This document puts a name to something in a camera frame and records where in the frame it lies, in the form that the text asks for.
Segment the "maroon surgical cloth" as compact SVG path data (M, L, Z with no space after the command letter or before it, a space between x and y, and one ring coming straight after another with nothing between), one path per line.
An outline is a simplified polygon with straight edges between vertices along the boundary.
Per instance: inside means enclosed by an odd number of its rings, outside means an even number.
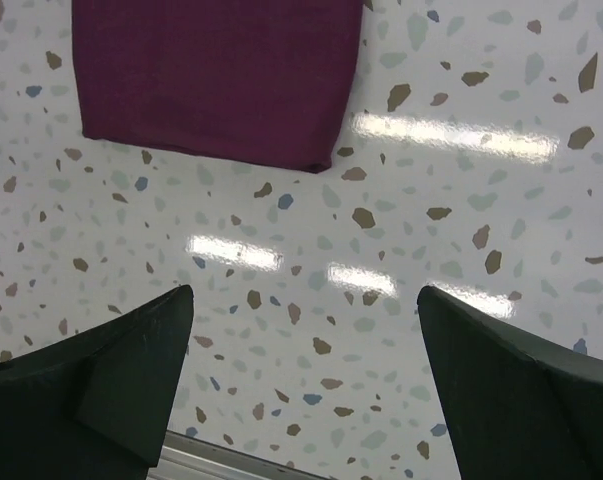
M327 170L359 51L358 1L76 1L83 134Z

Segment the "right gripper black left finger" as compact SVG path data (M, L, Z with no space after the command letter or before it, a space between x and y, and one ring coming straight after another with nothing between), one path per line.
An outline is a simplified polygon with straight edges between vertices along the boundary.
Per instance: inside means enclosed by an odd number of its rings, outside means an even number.
M180 286L0 363L0 479L144 479L159 463L188 350Z

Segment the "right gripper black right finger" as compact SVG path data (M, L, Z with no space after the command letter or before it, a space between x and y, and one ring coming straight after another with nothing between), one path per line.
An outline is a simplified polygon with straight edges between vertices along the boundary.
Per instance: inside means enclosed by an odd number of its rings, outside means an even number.
M603 479L603 360L434 286L421 331L464 479Z

